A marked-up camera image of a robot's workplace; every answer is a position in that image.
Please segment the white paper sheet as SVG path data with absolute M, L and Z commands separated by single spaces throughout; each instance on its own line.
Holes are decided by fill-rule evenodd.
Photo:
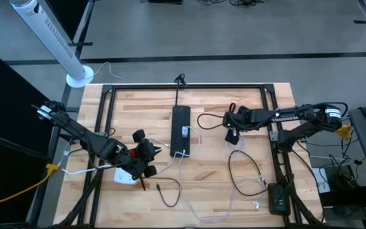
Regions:
M 312 168 L 313 174 L 315 175 L 316 181 L 318 183 L 319 193 L 330 192 L 330 186 L 328 184 L 327 175 L 324 168 Z

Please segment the black electronics box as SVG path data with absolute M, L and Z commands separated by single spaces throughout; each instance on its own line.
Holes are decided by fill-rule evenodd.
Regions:
M 319 197 L 323 207 L 335 207 L 342 205 L 357 205 L 358 196 L 354 191 L 359 187 L 350 165 L 337 167 L 325 167 L 320 169 L 320 175 L 325 178 L 324 188 Z

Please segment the long black power strip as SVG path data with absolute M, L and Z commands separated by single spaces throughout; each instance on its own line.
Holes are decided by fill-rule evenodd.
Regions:
M 172 130 L 170 137 L 170 156 L 185 157 L 190 155 L 190 129 L 187 138 L 182 137 L 182 127 L 190 126 L 191 122 L 191 108 L 189 106 L 177 105 L 172 108 Z

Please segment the black aluminium rig frame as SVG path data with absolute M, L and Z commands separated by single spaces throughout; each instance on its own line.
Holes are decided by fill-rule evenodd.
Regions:
M 191 119 L 203 112 L 223 113 L 230 103 L 271 106 L 269 89 L 279 84 L 91 84 L 81 99 L 78 121 L 90 129 L 114 128 L 114 137 L 134 147 L 132 134 L 143 129 L 148 137 L 168 141 L 172 106 L 191 107 Z M 260 177 L 274 181 L 267 130 L 249 134 L 246 153 L 229 156 L 225 130 L 194 125 L 191 155 L 174 158 L 167 151 L 154 161 L 159 175 L 134 186 L 116 184 L 114 169 L 106 170 L 98 190 L 89 197 L 78 221 L 97 228 L 282 228 L 283 216 L 268 211 L 268 198 L 237 192 L 241 185 L 256 191 Z

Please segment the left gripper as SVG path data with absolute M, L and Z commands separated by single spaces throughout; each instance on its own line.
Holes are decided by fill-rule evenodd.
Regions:
M 149 164 L 154 161 L 154 157 L 158 153 L 161 153 L 161 147 L 150 142 L 143 129 L 134 132 L 132 137 L 137 143 L 133 149 L 128 149 L 122 142 L 119 143 L 121 168 L 131 174 L 133 178 L 141 178 L 142 175 L 145 177 L 156 175 L 156 167 Z

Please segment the black backdrop panel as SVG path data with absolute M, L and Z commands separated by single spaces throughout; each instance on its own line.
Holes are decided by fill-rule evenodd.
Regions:
M 0 59 L 0 223 L 26 221 L 46 176 L 52 127 L 37 117 L 48 99 Z

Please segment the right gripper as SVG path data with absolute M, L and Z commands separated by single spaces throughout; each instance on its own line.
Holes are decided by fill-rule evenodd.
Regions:
M 249 108 L 245 106 L 240 106 L 235 113 L 236 104 L 230 104 L 228 112 L 225 112 L 222 120 L 222 126 L 226 128 L 233 128 L 237 131 L 248 131 L 251 130 L 251 124 L 248 120 L 249 118 Z M 232 129 L 227 130 L 225 136 L 225 141 L 237 145 L 240 140 L 240 135 L 236 131 L 233 132 Z

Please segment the small black power strip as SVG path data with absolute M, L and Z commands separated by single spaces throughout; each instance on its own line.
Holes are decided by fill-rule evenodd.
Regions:
M 289 216 L 290 202 L 283 186 L 277 183 L 268 184 L 269 212 L 273 215 Z

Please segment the white outlet extender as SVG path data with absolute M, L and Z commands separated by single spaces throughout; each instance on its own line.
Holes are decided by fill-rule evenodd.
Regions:
M 116 168 L 114 172 L 114 182 L 125 185 L 136 185 L 137 180 L 132 179 L 132 175 L 123 170 L 122 168 Z

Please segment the white tower fan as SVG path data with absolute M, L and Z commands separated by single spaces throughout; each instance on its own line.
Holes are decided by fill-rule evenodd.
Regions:
M 80 63 L 51 18 L 37 0 L 10 0 L 20 18 L 67 73 L 72 88 L 83 88 L 94 78 L 93 69 Z

